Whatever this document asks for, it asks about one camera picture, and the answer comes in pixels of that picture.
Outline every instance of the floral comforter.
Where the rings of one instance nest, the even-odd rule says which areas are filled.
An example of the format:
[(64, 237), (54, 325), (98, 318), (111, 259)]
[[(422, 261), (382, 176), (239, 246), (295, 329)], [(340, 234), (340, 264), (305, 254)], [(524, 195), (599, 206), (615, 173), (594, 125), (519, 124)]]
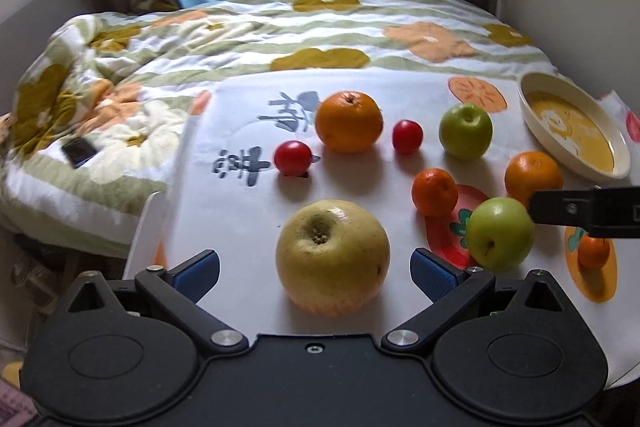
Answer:
[[(232, 76), (303, 68), (447, 73), (461, 100), (482, 98), (476, 76), (556, 72), (529, 38), (459, 0), (223, 0), (79, 16), (18, 85), (2, 223), (126, 257), (146, 198), (170, 181), (194, 97)], [(73, 169), (61, 146), (76, 136), (99, 152)]]

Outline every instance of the red tomato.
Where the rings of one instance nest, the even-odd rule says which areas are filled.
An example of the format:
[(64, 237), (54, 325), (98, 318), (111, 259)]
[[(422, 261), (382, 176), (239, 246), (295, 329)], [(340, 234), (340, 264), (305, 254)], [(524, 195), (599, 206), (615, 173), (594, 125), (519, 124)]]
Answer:
[(298, 140), (281, 143), (273, 155), (273, 163), (285, 176), (302, 176), (312, 159), (309, 146)]
[(411, 154), (420, 149), (424, 133), (419, 123), (411, 120), (400, 120), (394, 126), (391, 143), (398, 154)]

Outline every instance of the plate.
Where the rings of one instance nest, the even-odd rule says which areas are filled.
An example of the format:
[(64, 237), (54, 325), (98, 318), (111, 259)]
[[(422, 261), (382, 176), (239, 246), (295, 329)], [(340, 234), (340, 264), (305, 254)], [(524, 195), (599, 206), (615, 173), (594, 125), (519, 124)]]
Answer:
[(628, 176), (631, 158), (618, 126), (575, 84), (528, 73), (520, 80), (520, 107), (529, 130), (567, 168), (601, 184)]

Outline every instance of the yellow apple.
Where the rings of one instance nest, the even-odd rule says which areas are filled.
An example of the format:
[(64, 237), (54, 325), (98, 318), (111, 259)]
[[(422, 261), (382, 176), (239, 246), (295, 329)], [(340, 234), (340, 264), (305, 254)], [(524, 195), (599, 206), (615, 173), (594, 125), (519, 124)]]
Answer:
[(389, 268), (389, 240), (378, 220), (349, 201), (308, 204), (282, 227), (278, 276), (300, 309), (335, 317), (375, 297)]

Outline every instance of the apple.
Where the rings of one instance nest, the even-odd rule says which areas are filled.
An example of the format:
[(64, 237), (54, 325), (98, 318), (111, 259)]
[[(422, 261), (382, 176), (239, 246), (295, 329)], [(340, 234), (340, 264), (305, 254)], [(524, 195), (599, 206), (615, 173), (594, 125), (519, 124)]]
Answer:
[(440, 143), (447, 153), (464, 161), (482, 156), (494, 135), (494, 126), (486, 111), (472, 103), (451, 107), (440, 120)]
[(524, 261), (533, 246), (533, 233), (522, 203), (492, 198), (480, 203), (466, 222), (466, 247), (480, 266), (499, 272)]
[(349, 201), (308, 204), (282, 227), (276, 267), (300, 309), (335, 317), (375, 297), (389, 268), (389, 240), (378, 220)]

